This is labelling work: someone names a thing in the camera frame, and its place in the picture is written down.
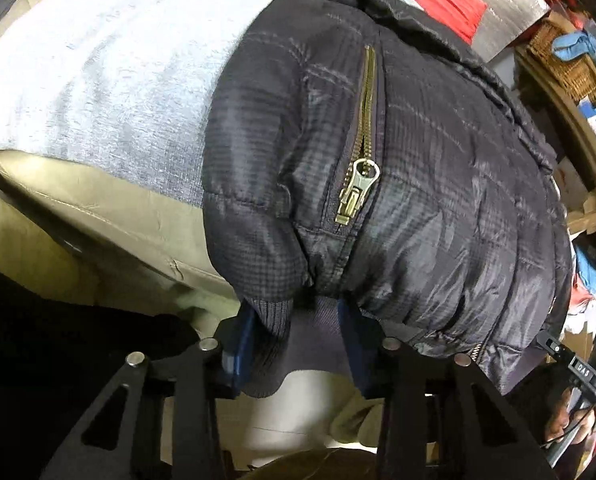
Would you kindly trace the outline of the right hand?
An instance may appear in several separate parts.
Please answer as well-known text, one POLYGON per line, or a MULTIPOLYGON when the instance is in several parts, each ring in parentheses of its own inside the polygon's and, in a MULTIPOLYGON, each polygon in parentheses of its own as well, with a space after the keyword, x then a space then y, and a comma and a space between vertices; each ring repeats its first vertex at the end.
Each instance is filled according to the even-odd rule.
POLYGON ((572 396, 572 389, 567 388, 563 391, 560 399, 556 403, 552 417, 548 420, 545 427, 545 440, 561 439, 567 429, 573 425, 578 426, 578 432, 572 441, 573 445, 582 443, 593 430, 595 425, 596 413, 594 410, 578 410, 573 415, 567 411, 572 396))

